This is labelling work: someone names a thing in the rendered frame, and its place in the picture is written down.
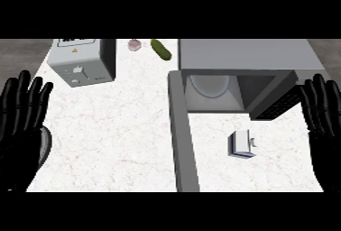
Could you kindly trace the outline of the grey toaster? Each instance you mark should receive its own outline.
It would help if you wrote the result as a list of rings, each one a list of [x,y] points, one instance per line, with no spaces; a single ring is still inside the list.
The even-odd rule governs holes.
[[[115,39],[54,39],[47,64],[71,88],[116,78]]]

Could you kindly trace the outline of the green cucumber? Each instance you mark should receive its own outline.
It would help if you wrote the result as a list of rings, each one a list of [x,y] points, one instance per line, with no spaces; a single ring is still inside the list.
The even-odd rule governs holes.
[[[152,46],[152,49],[153,49],[158,57],[162,60],[169,60],[171,59],[171,52],[168,51],[168,49],[162,45],[161,41],[156,39],[152,39],[150,40],[150,46]]]

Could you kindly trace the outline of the grey microwave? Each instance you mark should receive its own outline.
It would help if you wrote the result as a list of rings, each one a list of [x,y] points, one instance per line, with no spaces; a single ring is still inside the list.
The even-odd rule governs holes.
[[[305,39],[181,39],[178,69],[190,113],[242,113],[276,119],[298,103],[298,89],[330,76]]]

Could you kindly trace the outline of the white blue milk carton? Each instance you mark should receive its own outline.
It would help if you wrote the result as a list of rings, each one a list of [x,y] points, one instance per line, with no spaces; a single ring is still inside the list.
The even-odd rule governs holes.
[[[237,130],[227,138],[227,154],[233,157],[249,159],[252,153],[252,143],[248,130]]]

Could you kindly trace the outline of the pale purple garlic bulb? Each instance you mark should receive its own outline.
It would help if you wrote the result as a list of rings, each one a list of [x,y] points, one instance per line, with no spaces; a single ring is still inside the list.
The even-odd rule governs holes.
[[[141,42],[137,39],[128,41],[128,50],[137,51],[141,48]]]

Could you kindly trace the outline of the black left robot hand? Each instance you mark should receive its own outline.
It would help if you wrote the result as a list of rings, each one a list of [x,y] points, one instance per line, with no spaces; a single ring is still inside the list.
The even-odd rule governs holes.
[[[0,193],[25,192],[38,171],[41,129],[53,83],[23,70],[0,95]]]

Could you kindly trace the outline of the grey microwave door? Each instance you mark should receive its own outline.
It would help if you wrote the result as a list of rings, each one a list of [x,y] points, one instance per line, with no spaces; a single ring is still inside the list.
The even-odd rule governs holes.
[[[197,168],[180,70],[174,70],[168,74],[168,98],[175,189],[178,192],[199,192]]]

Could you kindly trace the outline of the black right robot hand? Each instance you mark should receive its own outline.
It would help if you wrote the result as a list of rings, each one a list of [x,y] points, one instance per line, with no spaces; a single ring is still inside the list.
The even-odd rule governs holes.
[[[299,94],[316,179],[324,192],[341,193],[341,89],[316,74]]]

